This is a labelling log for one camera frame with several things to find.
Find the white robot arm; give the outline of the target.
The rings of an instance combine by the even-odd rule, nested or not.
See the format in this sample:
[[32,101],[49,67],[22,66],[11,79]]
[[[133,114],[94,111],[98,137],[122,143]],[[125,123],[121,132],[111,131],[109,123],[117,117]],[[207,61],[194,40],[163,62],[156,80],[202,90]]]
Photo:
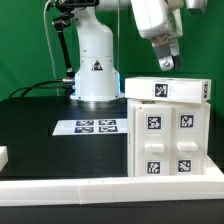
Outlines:
[[[96,18],[98,11],[119,11],[131,7],[138,32],[151,41],[160,69],[180,65],[178,38],[182,36],[180,9],[202,15],[208,0],[45,0],[45,8],[56,8],[53,20],[66,67],[66,80],[74,92],[71,99],[87,104],[112,103],[124,96],[120,74],[114,68],[113,33]],[[78,32],[80,67],[72,68],[64,29],[74,25]]]

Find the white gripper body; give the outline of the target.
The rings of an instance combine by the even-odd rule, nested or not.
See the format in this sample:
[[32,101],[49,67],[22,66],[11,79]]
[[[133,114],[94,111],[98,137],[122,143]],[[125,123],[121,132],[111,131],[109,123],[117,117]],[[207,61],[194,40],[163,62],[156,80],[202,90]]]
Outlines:
[[142,38],[182,35],[180,9],[183,0],[131,0],[137,29]]

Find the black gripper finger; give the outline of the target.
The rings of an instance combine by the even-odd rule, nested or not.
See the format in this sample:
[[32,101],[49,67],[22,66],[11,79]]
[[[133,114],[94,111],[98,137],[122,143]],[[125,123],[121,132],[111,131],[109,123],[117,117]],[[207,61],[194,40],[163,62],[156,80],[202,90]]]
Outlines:
[[168,42],[168,37],[166,35],[153,37],[152,47],[157,56],[160,69],[162,71],[172,70],[174,68],[174,62]]
[[168,38],[168,43],[170,46],[174,66],[179,67],[181,65],[181,58],[180,58],[178,39],[175,36],[170,36]]

